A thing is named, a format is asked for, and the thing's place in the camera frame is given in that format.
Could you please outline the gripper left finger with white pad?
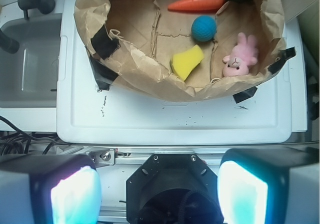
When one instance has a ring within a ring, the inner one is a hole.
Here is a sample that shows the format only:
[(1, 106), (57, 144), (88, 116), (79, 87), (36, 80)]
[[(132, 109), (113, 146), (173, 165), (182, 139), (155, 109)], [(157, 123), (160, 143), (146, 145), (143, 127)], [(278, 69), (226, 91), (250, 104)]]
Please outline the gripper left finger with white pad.
[(101, 180), (85, 154), (0, 158), (1, 223), (97, 223)]

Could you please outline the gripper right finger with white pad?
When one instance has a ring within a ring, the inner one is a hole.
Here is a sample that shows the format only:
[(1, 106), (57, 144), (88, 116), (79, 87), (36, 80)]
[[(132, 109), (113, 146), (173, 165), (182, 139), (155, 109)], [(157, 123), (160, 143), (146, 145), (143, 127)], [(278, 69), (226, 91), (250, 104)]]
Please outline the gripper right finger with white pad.
[(319, 223), (317, 148), (232, 148), (217, 193), (227, 223)]

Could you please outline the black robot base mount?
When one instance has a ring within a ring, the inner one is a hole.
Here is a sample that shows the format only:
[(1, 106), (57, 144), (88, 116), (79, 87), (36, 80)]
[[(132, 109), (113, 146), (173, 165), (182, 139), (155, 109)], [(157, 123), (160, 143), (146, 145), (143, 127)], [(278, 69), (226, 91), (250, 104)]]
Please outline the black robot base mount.
[(196, 154), (153, 154), (126, 181), (126, 219), (223, 223), (217, 180)]

